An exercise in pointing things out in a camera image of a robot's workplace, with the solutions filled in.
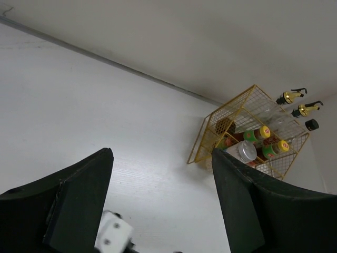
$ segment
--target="yellow bottle cap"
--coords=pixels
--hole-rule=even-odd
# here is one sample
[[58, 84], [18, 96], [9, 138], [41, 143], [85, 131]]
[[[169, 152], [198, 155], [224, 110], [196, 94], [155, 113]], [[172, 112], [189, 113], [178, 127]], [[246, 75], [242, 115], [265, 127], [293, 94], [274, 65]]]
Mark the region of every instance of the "yellow bottle cap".
[[267, 126], [262, 126], [260, 127], [260, 135], [264, 138], [267, 139], [270, 137], [270, 130]]
[[277, 143], [277, 147], [283, 152], [287, 152], [289, 150], [289, 144], [283, 140]]

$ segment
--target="spice rack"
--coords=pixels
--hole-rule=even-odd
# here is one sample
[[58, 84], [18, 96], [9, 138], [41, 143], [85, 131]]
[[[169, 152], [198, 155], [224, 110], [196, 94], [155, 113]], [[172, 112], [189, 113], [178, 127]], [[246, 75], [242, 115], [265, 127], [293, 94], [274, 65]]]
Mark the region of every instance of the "spice rack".
[[[268, 127], [268, 124], [263, 122], [263, 119], [260, 119], [258, 115], [259, 112], [267, 108], [268, 103], [272, 102], [270, 96], [257, 85], [253, 85], [213, 111], [205, 117], [202, 123], [187, 164], [205, 161], [210, 158], [212, 150], [225, 137], [230, 137], [237, 143], [238, 141], [232, 136], [234, 133], [257, 129], [263, 125]], [[267, 161], [262, 161], [258, 158], [260, 163], [255, 166], [257, 170], [280, 180], [284, 179], [310, 135], [298, 121], [294, 120], [284, 110], [283, 112], [290, 117], [285, 128], [286, 130], [282, 132], [282, 136], [271, 131], [272, 134], [279, 140], [286, 140], [292, 136], [300, 136], [290, 145], [288, 152], [281, 153]], [[256, 143], [256, 147], [261, 147], [262, 145], [263, 142]]]

